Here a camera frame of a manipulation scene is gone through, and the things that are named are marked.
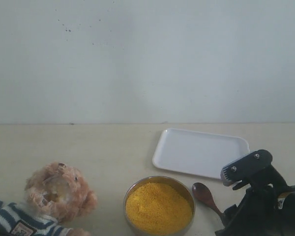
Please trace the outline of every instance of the bowl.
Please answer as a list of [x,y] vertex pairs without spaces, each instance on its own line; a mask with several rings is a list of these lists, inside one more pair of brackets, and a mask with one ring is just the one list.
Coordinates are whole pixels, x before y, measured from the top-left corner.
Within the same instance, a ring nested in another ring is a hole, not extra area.
[[180,231],[175,232],[173,234],[169,234],[168,236],[183,236],[187,233],[187,231],[190,229],[192,223],[193,223],[193,219],[194,219],[194,215],[195,215],[195,202],[194,199],[192,197],[191,192],[188,190],[188,188],[182,184],[181,182],[179,182],[176,179],[170,178],[170,177],[166,177],[166,176],[151,176],[151,177],[147,177],[147,178],[143,178],[141,180],[139,180],[138,182],[136,182],[135,184],[133,184],[129,190],[126,192],[124,200],[123,200],[123,212],[124,212],[124,216],[125,219],[130,227],[130,229],[132,230],[132,232],[137,235],[137,236],[155,236],[153,234],[147,233],[145,231],[142,231],[141,229],[139,229],[138,227],[136,227],[128,218],[127,216],[127,212],[126,212],[126,202],[128,197],[135,191],[137,190],[139,187],[147,184],[147,183],[163,183],[163,184],[167,184],[169,186],[171,186],[174,190],[176,190],[183,198],[185,198],[187,200],[187,202],[189,203],[191,210],[192,210],[192,217],[189,221],[189,223]]

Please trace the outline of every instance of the wooden spoon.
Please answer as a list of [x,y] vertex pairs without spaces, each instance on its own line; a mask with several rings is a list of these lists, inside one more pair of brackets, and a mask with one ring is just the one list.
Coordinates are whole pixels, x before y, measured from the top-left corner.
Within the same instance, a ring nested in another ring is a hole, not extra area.
[[192,192],[199,202],[205,204],[207,207],[214,210],[216,214],[218,214],[218,216],[221,218],[221,220],[224,218],[224,214],[217,208],[213,200],[211,191],[208,187],[206,187],[202,183],[194,183],[192,185]]

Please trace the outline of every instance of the rectangular tray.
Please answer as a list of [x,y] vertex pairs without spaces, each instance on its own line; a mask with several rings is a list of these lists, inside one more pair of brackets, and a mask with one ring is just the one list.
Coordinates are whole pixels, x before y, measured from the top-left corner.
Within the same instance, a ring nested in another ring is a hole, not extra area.
[[249,154],[240,137],[169,128],[163,131],[152,162],[157,168],[221,179],[222,168]]

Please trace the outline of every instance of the striped shirt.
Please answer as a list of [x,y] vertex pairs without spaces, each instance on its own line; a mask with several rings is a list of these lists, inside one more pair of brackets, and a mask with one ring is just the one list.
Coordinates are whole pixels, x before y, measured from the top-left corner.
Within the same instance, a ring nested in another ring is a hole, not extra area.
[[0,201],[0,231],[16,236],[66,236],[69,228],[50,216],[34,217],[26,205]]

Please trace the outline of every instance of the wall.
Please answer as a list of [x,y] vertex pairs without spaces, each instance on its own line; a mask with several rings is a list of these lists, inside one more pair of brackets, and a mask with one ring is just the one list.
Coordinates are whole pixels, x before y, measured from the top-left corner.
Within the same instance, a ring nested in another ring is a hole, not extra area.
[[295,1],[0,0],[0,123],[295,122]]

